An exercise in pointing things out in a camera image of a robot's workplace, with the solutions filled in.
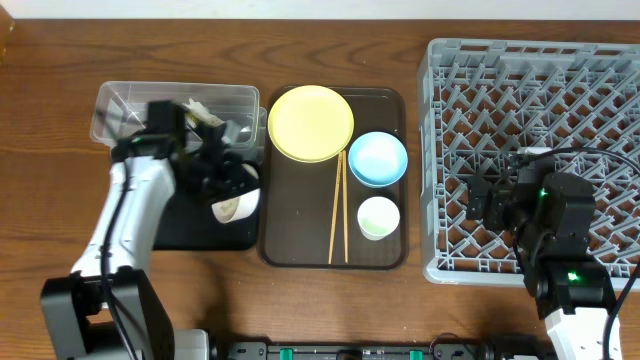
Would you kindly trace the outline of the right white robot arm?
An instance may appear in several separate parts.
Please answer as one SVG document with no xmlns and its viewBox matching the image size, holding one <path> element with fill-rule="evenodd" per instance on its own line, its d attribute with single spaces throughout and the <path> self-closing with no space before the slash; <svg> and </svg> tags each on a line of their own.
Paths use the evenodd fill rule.
<svg viewBox="0 0 640 360">
<path fill-rule="evenodd" d="M 497 186 L 472 177 L 467 217 L 507 231 L 524 285 L 560 359 L 622 356 L 617 298 L 605 266 L 589 255 L 592 185 L 570 173 Z"/>
</svg>

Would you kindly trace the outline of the white cup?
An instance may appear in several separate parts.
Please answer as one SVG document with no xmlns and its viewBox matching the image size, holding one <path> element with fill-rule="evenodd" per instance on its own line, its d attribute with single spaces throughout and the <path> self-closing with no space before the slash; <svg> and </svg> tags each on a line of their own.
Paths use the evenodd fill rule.
<svg viewBox="0 0 640 360">
<path fill-rule="evenodd" d="M 371 197 L 358 208 L 357 223 L 366 239 L 379 241 L 399 226 L 400 211 L 397 205 L 386 197 Z"/>
</svg>

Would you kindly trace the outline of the light blue bowl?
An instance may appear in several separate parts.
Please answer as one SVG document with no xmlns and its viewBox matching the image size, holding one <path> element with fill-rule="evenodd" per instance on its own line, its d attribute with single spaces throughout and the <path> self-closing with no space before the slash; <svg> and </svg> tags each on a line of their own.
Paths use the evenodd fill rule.
<svg viewBox="0 0 640 360">
<path fill-rule="evenodd" d="M 408 168 L 408 153 L 395 135 L 374 131 L 359 136 L 353 142 L 347 162 L 361 184 L 383 188 L 403 177 Z"/>
</svg>

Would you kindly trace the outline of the green snack wrapper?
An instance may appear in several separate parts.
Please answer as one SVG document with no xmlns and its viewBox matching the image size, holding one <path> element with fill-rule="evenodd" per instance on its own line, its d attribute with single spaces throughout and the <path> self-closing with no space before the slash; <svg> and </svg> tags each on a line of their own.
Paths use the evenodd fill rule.
<svg viewBox="0 0 640 360">
<path fill-rule="evenodd" d="M 210 113 L 188 112 L 187 119 L 192 128 L 196 128 L 199 125 L 215 128 L 224 124 L 223 120 Z"/>
</svg>

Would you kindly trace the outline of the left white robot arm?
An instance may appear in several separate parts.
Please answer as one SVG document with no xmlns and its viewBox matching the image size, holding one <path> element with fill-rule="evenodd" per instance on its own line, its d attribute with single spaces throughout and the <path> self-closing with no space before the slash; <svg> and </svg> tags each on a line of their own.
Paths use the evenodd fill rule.
<svg viewBox="0 0 640 360">
<path fill-rule="evenodd" d="M 256 165 L 229 151 L 223 133 L 146 129 L 111 151 L 111 185 L 94 234 L 69 275 L 45 282 L 40 303 L 59 359 L 211 359 L 210 335 L 176 330 L 148 269 L 161 218 L 177 187 L 207 206 L 251 194 Z"/>
</svg>

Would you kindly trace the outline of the white tissue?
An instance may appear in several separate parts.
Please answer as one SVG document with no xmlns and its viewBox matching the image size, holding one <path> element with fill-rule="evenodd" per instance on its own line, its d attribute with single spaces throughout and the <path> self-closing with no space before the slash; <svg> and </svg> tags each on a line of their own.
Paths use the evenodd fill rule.
<svg viewBox="0 0 640 360">
<path fill-rule="evenodd" d="M 184 103 L 184 106 L 188 113 L 199 121 L 209 121 L 212 118 L 209 110 L 202 103 L 194 101 L 192 98 L 187 103 Z"/>
</svg>

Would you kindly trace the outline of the white bowl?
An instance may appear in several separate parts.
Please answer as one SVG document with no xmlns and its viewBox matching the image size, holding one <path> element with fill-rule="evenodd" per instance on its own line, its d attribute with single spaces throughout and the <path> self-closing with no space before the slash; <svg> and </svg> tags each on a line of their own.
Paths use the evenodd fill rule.
<svg viewBox="0 0 640 360">
<path fill-rule="evenodd" d="M 211 205 L 215 219 L 221 224 L 236 222 L 252 215 L 259 205 L 259 188 L 241 196 L 220 201 Z"/>
</svg>

